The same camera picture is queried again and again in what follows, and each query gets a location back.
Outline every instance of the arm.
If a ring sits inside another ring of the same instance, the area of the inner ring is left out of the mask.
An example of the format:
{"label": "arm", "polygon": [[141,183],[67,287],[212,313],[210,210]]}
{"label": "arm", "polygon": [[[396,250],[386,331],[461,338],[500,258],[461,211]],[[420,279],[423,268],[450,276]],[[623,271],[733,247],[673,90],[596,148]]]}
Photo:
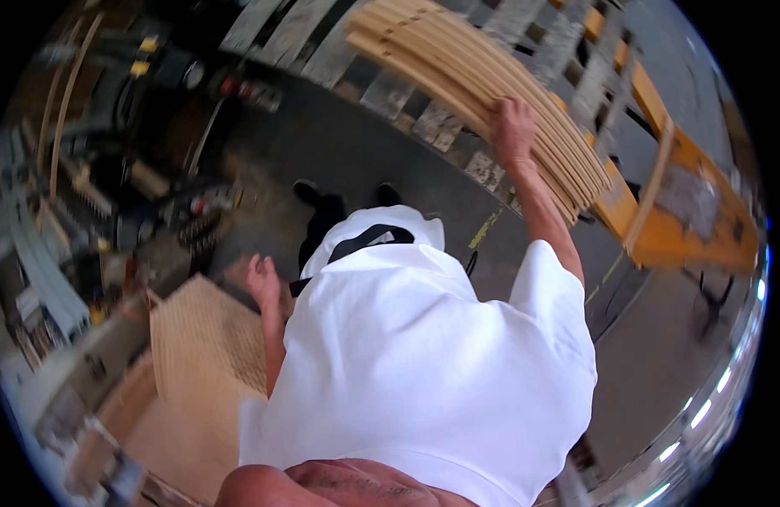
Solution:
{"label": "arm", "polygon": [[562,267],[584,286],[579,253],[531,157],[537,113],[525,101],[510,97],[500,99],[498,108],[495,125],[497,160],[514,183],[531,239],[547,241]]}
{"label": "arm", "polygon": [[274,383],[283,367],[286,350],[283,346],[285,323],[280,310],[280,279],[274,269],[271,257],[260,259],[260,255],[252,257],[249,262],[249,274],[246,285],[252,298],[260,307],[263,323],[263,348],[266,352],[266,397],[272,397]]}

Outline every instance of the stacked lumber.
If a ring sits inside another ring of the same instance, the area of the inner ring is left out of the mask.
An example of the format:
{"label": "stacked lumber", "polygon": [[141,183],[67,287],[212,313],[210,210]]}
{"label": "stacked lumber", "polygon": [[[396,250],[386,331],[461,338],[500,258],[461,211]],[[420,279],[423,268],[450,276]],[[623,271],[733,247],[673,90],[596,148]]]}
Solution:
{"label": "stacked lumber", "polygon": [[266,399],[260,316],[196,275],[152,311],[151,348],[159,398],[236,448],[241,399]]}
{"label": "stacked lumber", "polygon": [[411,81],[491,142],[501,96],[539,114],[533,157],[568,223],[609,188],[595,152],[547,90],[513,56],[462,19],[427,0],[376,0],[348,20],[355,51]]}

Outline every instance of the stack of wooden slats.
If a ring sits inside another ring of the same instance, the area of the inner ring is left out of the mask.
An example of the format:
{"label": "stack of wooden slats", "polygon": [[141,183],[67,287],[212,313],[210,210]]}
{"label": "stack of wooden slats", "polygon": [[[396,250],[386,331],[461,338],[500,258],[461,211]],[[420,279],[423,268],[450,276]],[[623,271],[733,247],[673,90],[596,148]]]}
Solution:
{"label": "stack of wooden slats", "polygon": [[568,223],[609,188],[609,177],[578,128],[514,57],[436,3],[376,0],[351,15],[348,43],[448,107],[491,141],[501,96],[539,114],[533,156]]}

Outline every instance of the black shoe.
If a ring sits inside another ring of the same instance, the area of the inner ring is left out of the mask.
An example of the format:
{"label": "black shoe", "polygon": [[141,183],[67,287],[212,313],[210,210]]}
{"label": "black shoe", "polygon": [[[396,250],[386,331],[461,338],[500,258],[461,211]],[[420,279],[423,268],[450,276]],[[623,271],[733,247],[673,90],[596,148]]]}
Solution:
{"label": "black shoe", "polygon": [[322,198],[322,195],[317,188],[317,184],[307,179],[296,180],[292,191],[299,200],[314,208],[317,207]]}
{"label": "black shoe", "polygon": [[382,183],[379,185],[376,195],[378,196],[378,204],[380,206],[390,207],[401,204],[401,195],[395,190],[392,183]]}

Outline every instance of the white t-shirt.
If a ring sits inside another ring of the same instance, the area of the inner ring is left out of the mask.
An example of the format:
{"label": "white t-shirt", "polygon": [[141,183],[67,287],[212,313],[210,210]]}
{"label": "white t-shirt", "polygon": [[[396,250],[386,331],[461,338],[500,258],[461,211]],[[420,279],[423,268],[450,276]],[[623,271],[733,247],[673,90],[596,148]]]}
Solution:
{"label": "white t-shirt", "polygon": [[[326,264],[375,224],[415,243]],[[272,397],[242,403],[241,464],[364,458],[481,506],[531,505],[587,429],[598,379],[584,289],[553,249],[531,243],[510,301],[480,303],[440,220],[371,208],[328,232],[311,276]]]}

